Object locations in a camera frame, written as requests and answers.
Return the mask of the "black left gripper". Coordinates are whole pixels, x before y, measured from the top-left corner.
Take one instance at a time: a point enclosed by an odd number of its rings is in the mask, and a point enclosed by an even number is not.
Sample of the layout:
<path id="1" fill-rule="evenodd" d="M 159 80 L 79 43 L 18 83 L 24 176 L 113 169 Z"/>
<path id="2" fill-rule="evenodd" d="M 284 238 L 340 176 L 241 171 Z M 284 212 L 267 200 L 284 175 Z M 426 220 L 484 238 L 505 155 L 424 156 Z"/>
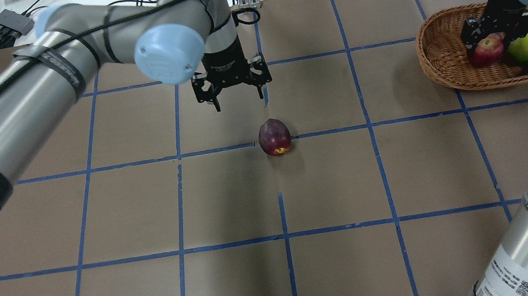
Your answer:
<path id="1" fill-rule="evenodd" d="M 201 64 L 204 73 L 195 72 L 191 78 L 194 95 L 199 103 L 207 102 L 217 112 L 221 112 L 218 100 L 220 92 L 240 84 L 255 86 L 259 98 L 268 102 L 267 85 L 272 82 L 272 76 L 267 62 L 261 52 L 247 60 L 239 38 L 220 52 L 205 53 Z"/>

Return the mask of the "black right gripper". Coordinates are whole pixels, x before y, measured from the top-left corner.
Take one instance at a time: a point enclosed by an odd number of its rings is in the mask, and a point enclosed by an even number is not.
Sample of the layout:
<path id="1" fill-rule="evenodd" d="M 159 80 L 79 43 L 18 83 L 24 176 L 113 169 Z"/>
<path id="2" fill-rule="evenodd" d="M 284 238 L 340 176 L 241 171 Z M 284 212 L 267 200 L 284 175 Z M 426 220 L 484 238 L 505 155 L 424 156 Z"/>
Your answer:
<path id="1" fill-rule="evenodd" d="M 526 36 L 528 5 L 520 0 L 487 0 L 481 16 L 465 18 L 461 39 L 466 50 L 472 51 L 484 38 L 499 33 L 505 34 L 504 46 Z"/>

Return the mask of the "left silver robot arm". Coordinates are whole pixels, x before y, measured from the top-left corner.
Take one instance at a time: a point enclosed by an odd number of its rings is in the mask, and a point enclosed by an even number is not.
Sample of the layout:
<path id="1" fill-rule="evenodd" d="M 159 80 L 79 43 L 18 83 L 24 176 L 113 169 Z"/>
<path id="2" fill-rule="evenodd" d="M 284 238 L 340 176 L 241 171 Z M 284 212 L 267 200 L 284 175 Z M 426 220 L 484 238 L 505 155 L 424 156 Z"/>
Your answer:
<path id="1" fill-rule="evenodd" d="M 46 8 L 35 43 L 0 75 L 0 210 L 35 155 L 107 62 L 135 64 L 162 84 L 190 82 L 220 110 L 228 87 L 272 80 L 263 55 L 246 59 L 227 0 L 157 0 L 155 6 Z"/>

